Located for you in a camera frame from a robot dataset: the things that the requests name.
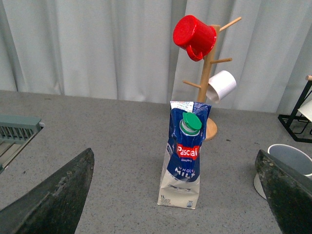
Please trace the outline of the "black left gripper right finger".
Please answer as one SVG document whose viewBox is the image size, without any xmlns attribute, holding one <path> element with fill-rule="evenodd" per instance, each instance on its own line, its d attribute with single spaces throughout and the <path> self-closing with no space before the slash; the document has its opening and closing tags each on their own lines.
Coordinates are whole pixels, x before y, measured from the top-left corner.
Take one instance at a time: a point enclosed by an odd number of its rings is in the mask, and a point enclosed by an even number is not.
<svg viewBox="0 0 312 234">
<path fill-rule="evenodd" d="M 312 180 L 264 150 L 255 168 L 268 205 L 284 234 L 312 232 Z"/>
</svg>

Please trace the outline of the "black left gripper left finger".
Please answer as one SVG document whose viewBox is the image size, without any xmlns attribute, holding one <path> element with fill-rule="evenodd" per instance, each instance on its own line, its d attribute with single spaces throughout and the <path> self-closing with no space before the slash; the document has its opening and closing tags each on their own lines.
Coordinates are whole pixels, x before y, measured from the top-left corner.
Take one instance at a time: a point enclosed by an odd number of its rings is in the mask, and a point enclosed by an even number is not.
<svg viewBox="0 0 312 234">
<path fill-rule="evenodd" d="M 0 212 L 2 234 L 73 234 L 90 189 L 91 148 L 66 163 Z"/>
</svg>

